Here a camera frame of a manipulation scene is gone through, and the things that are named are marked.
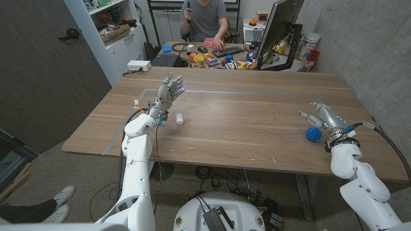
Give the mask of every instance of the hand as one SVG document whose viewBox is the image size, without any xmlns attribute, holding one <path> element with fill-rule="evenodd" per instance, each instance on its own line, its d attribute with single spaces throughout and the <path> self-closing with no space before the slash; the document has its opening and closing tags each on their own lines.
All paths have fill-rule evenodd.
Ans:
<svg viewBox="0 0 411 231">
<path fill-rule="evenodd" d="M 191 9 L 190 8 L 186 8 L 184 10 L 184 19 L 191 20 Z"/>
<path fill-rule="evenodd" d="M 216 50 L 219 51 L 221 49 L 223 49 L 224 43 L 223 41 L 219 38 L 219 37 L 214 37 L 213 39 L 213 45 L 212 47 Z"/>
</svg>

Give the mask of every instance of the blue ball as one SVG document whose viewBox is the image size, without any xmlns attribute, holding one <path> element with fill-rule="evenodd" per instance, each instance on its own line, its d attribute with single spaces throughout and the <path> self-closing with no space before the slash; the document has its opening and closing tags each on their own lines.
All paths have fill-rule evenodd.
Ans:
<svg viewBox="0 0 411 231">
<path fill-rule="evenodd" d="M 306 130 L 306 137 L 309 141 L 319 141 L 321 139 L 321 131 L 318 128 L 308 128 Z"/>
</svg>

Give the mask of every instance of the white sneaker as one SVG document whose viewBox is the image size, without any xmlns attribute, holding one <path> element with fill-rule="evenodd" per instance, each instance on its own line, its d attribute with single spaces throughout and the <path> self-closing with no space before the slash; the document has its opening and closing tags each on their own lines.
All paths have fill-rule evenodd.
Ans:
<svg viewBox="0 0 411 231">
<path fill-rule="evenodd" d="M 64 204 L 60 206 L 50 217 L 46 218 L 42 223 L 61 223 L 66 220 L 69 215 L 70 205 Z"/>
<path fill-rule="evenodd" d="M 57 193 L 57 195 L 53 198 L 57 202 L 56 210 L 70 199 L 75 189 L 76 187 L 74 185 L 68 185 Z"/>
</svg>

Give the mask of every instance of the computer monitor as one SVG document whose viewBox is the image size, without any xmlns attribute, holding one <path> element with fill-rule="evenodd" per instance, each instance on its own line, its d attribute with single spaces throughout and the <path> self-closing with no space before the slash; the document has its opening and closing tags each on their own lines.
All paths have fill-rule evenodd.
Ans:
<svg viewBox="0 0 411 231">
<path fill-rule="evenodd" d="M 272 7 L 270 18 L 268 19 L 266 29 L 264 31 L 263 39 L 258 48 L 256 57 L 257 69 L 261 69 L 263 55 L 270 51 L 275 45 L 283 40 L 289 32 L 294 31 L 292 47 L 288 54 L 287 62 L 283 65 L 269 67 L 264 70 L 282 71 L 291 68 L 294 60 L 295 52 L 299 42 L 299 35 L 301 34 L 302 25 L 295 24 L 298 14 L 300 13 L 304 0 L 280 0 L 274 3 Z"/>
</svg>

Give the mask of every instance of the white robotic arm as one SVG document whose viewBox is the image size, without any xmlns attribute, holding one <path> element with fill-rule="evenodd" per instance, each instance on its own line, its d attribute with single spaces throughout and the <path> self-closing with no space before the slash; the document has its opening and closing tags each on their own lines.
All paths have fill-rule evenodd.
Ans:
<svg viewBox="0 0 411 231">
<path fill-rule="evenodd" d="M 167 110 L 184 92 L 181 76 L 171 81 L 172 76 L 170 73 L 160 85 L 155 101 L 146 114 L 141 114 L 125 126 L 121 148 L 127 161 L 121 196 L 96 223 L 125 225 L 129 230 L 155 230 L 148 170 L 153 148 L 148 130 L 167 120 Z"/>
<path fill-rule="evenodd" d="M 340 193 L 348 205 L 364 220 L 370 230 L 386 230 L 402 224 L 387 203 L 390 191 L 375 175 L 363 157 L 355 131 L 327 105 L 310 103 L 319 111 L 319 117 L 300 112 L 300 116 L 316 128 L 325 128 L 330 136 L 326 150 L 331 152 L 331 170 L 341 179 L 350 180 L 341 186 Z"/>
</svg>

